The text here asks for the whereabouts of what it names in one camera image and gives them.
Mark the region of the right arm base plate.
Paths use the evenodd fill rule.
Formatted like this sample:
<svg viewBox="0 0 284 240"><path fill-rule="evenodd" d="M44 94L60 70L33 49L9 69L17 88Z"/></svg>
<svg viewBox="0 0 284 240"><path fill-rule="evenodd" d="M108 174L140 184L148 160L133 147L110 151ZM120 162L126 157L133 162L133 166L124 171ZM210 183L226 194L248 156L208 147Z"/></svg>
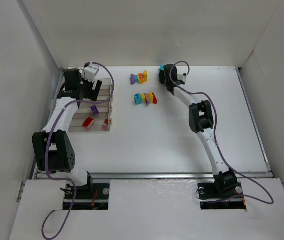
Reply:
<svg viewBox="0 0 284 240"><path fill-rule="evenodd" d="M212 182L197 184L196 198L201 210L246 210L241 183L219 193Z"/></svg>

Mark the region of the purple square lego block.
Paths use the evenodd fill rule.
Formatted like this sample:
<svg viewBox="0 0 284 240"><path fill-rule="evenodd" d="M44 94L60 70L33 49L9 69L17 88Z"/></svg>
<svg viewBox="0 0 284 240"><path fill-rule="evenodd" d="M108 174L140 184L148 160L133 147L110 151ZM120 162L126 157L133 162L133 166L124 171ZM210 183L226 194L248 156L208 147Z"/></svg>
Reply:
<svg viewBox="0 0 284 240"><path fill-rule="evenodd" d="M90 106L90 109L93 115L99 114L99 111L95 105Z"/></svg>

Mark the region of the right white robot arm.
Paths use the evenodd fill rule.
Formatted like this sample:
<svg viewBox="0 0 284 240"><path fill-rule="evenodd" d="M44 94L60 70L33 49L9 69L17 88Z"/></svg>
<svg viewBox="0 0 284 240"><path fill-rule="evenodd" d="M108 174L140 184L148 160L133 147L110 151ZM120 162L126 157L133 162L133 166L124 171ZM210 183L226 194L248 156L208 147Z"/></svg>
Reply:
<svg viewBox="0 0 284 240"><path fill-rule="evenodd" d="M234 171L222 160L218 152L218 144L214 130L214 108L210 98L200 100L196 94L182 89L187 74L179 75L173 64L161 65L159 82L166 86L168 92L178 98L188 108L188 123L191 131L200 139L212 168L214 183L209 187L200 186L199 194L206 194L205 199L228 199L236 196L236 188L240 187Z"/></svg>

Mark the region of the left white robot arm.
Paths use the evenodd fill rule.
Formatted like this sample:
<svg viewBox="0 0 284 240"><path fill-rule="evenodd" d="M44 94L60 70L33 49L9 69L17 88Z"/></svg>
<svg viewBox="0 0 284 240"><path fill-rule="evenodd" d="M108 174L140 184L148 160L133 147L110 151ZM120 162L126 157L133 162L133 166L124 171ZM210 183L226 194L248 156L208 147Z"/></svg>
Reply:
<svg viewBox="0 0 284 240"><path fill-rule="evenodd" d="M99 67L95 64L64 71L64 83L57 97L53 113L40 131L32 135L32 145L38 170L57 179L71 179L84 186L88 173L75 166L75 153L67 132L71 120L83 99L96 101L102 82L95 80Z"/></svg>

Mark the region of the yellow flower lego block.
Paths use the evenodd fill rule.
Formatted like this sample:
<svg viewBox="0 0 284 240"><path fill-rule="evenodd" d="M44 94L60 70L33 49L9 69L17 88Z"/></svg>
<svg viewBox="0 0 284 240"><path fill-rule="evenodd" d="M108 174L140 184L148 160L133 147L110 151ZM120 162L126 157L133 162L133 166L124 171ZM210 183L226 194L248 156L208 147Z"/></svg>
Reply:
<svg viewBox="0 0 284 240"><path fill-rule="evenodd" d="M143 84L148 81L148 73L147 71L140 72L136 75L136 81L138 84Z"/></svg>

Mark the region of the red round lego block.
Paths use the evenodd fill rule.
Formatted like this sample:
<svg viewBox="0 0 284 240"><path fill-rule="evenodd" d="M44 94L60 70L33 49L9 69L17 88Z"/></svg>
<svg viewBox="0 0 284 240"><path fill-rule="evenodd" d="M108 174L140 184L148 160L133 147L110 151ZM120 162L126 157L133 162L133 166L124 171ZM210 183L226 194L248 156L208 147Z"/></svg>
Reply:
<svg viewBox="0 0 284 240"><path fill-rule="evenodd" d="M88 117L82 123L82 127L85 129L90 129L94 125L95 120L91 117Z"/></svg>

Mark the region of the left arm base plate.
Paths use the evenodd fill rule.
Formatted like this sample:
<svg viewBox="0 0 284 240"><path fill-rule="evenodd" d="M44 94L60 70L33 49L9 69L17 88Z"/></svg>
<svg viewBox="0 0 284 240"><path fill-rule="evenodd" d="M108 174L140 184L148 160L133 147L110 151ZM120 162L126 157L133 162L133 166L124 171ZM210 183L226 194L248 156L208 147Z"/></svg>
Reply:
<svg viewBox="0 0 284 240"><path fill-rule="evenodd" d="M60 188L64 193L62 209L68 210L71 206L74 187L66 184L64 188ZM87 211L105 211L109 206L109 183L92 183L77 187L74 203L71 210L87 210Z"/></svg>

